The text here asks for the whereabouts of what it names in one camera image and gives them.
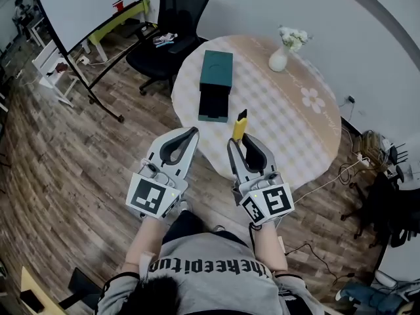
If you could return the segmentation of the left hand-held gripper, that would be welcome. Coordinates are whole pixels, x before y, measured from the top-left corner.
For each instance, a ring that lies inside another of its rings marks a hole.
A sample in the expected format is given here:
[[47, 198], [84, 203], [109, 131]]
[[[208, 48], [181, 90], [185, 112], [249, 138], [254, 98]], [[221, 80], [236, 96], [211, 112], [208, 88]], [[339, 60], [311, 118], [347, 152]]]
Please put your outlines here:
[[155, 219], [164, 219], [188, 187], [185, 177], [200, 134], [196, 127], [175, 129], [159, 136], [133, 173], [126, 206]]

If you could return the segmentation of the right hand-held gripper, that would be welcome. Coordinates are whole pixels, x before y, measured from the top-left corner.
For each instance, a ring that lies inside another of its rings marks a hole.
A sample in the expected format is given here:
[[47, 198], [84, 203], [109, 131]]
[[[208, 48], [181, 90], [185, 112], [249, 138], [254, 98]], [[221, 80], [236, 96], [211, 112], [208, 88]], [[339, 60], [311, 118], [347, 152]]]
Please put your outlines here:
[[[246, 149], [245, 157], [233, 138], [227, 144], [230, 166], [237, 179], [232, 188], [236, 205], [245, 210], [254, 226], [292, 212], [295, 207], [289, 184], [279, 172], [271, 172], [276, 168], [274, 154], [248, 133], [243, 135], [242, 144]], [[250, 172], [265, 176], [251, 180]]]

